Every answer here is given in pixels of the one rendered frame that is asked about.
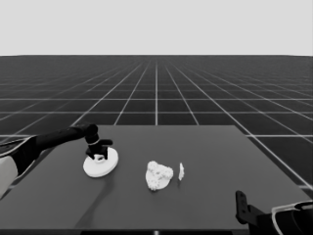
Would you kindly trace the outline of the large thick white disc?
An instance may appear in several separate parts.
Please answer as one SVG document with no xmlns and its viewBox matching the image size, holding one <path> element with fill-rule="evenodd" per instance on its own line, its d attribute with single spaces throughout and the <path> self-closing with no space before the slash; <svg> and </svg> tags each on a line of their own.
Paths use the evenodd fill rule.
<svg viewBox="0 0 313 235">
<path fill-rule="evenodd" d="M 116 149 L 108 147 L 108 155 L 96 154 L 94 158 L 86 157 L 83 163 L 83 170 L 90 177 L 102 177 L 115 169 L 118 163 L 118 153 Z"/>
</svg>

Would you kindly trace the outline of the white round carrier with pins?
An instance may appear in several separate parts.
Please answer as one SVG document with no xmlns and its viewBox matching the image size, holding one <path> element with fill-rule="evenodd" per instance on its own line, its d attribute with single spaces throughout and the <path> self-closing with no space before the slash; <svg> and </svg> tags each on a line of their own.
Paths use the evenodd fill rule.
<svg viewBox="0 0 313 235">
<path fill-rule="evenodd" d="M 157 171 L 163 171 L 163 168 L 165 167 L 165 165 L 163 164 L 158 164 L 158 170 Z M 151 180 L 151 179 L 154 179 L 156 180 L 155 178 L 155 173 L 154 172 L 150 172 L 148 171 L 148 166 L 147 166 L 147 171 L 146 171 L 146 182 L 148 180 Z M 161 190 L 161 189 L 164 189 L 170 182 L 171 179 L 167 179 L 167 178 L 163 178 L 162 180 L 158 180 L 158 189 L 157 190 Z"/>
</svg>

